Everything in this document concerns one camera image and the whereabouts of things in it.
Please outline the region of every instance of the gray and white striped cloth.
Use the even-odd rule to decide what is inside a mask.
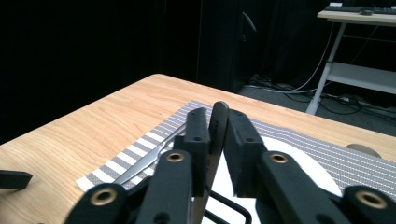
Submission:
[[[155,148],[161,141],[186,120],[187,113],[195,108],[206,108],[206,118],[210,119],[211,105],[190,101],[160,125],[125,148],[115,158],[90,174],[77,180],[77,184],[86,191],[102,183],[111,183],[131,165]],[[339,147],[293,130],[276,127],[252,119],[261,136],[272,137],[288,143],[305,152],[316,160],[332,176],[343,191],[347,186],[366,185],[379,189],[396,201],[396,162],[385,161],[359,151]],[[142,179],[154,174],[156,163],[126,182],[123,186],[130,189]]]

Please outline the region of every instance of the keyboard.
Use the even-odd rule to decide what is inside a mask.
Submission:
[[[335,7],[327,6],[325,11],[356,12],[360,13],[363,9],[371,10],[374,14],[396,15],[396,9],[390,7]]]

